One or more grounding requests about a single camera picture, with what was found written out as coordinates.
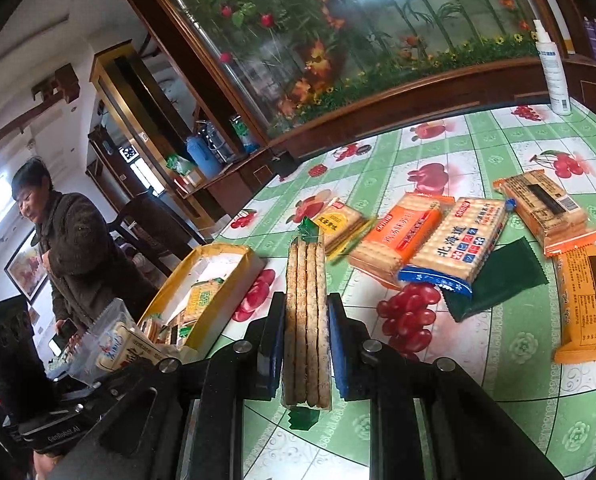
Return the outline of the green Weidan cracker pack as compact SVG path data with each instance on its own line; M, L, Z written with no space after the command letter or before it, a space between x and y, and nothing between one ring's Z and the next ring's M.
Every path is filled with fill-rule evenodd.
M220 290L223 283L223 278L213 278L212 280L195 283L191 286L186 306L182 312L195 324L203 311L206 310L206 307L211 304L213 297Z

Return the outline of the green-striped cracker pack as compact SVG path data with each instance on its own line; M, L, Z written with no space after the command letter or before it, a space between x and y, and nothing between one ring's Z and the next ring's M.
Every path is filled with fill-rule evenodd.
M289 427L311 429L331 409L331 356L324 231L300 221L286 266L283 404Z

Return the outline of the clear plastic bag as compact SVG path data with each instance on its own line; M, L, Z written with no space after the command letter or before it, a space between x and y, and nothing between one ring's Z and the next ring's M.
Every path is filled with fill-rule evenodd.
M68 375L92 386L100 377L111 373L118 367L120 351L128 340L127 335L120 334L121 328L130 332L135 327L124 302L119 298L112 300L81 337L74 349Z

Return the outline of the yellow-rimmed white tray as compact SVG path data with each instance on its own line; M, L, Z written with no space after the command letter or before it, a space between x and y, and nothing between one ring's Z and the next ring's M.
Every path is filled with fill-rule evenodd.
M165 280L138 326L156 325L185 363L205 359L263 269L248 246L197 247Z

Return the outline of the standing person dark jacket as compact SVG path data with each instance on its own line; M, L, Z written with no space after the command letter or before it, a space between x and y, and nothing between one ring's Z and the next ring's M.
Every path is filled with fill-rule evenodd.
M115 243L97 207L81 193L55 190L42 159L28 159L14 174L12 197L34 224L32 244L52 288L55 324L88 330L118 298L133 320L141 318L158 288Z

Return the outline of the framed landscape painting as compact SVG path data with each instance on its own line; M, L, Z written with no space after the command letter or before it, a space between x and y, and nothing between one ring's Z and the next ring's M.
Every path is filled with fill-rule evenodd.
M28 304L33 304L48 279L39 246L32 244L34 234L34 231L28 234L4 268L7 277Z

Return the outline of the orange-front cracker pack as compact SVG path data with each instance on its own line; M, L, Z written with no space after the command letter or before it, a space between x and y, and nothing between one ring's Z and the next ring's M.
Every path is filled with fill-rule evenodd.
M399 272L455 205L452 196L406 193L348 255L348 262L386 288L400 288Z

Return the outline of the dark wooden chair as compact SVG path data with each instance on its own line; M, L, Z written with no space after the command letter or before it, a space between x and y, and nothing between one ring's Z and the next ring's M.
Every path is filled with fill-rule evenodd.
M107 229L110 233L118 233L165 276L172 270L161 261L162 256L173 255L184 260L191 253L191 240L199 246L207 244L151 190L131 198L115 220L107 224Z

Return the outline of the wooden sideboard cabinet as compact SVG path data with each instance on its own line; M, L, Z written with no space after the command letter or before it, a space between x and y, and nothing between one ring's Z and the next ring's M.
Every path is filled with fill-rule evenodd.
M275 177L273 153L268 148L229 165L217 177L202 183L186 198L176 196L185 216L199 229L217 222L223 214L234 216Z

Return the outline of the blue thermos jug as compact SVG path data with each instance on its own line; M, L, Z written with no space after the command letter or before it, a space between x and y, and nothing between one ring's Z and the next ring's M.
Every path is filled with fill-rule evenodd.
M186 149L207 180L220 174L222 166L201 136L189 136L186 139Z

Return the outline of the green-label bottle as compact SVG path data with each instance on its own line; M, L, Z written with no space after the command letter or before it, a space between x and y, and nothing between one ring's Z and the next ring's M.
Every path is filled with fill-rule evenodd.
M255 137L250 132L247 125L243 122L243 119L239 115L231 118L232 126L243 144L243 149L247 154L255 153L258 151L260 144L255 140Z

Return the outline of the grey thermos jug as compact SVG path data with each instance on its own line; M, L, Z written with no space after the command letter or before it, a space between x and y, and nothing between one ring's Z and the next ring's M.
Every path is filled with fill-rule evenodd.
M210 151L222 164L230 164L235 160L235 153L221 136L221 133L213 126L212 122L206 120L203 126L203 135L209 145Z

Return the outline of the white spray bottle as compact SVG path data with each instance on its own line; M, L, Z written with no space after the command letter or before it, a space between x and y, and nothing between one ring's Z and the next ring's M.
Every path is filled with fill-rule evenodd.
M534 20L533 24L536 33L536 50L540 58L540 64L543 67L550 107L557 115L570 115L571 103L567 78L558 47L550 39L548 31L540 20Z

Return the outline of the floral glass panel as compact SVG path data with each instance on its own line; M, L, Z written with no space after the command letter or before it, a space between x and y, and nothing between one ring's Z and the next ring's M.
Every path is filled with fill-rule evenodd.
M400 84L535 54L530 0L168 0L269 136Z

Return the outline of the purple bottle left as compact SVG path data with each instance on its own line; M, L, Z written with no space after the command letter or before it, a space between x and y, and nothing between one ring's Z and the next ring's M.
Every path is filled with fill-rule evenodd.
M583 16L585 30L587 32L588 41L590 42L590 50L592 50L593 59L596 61L596 30L594 24Z

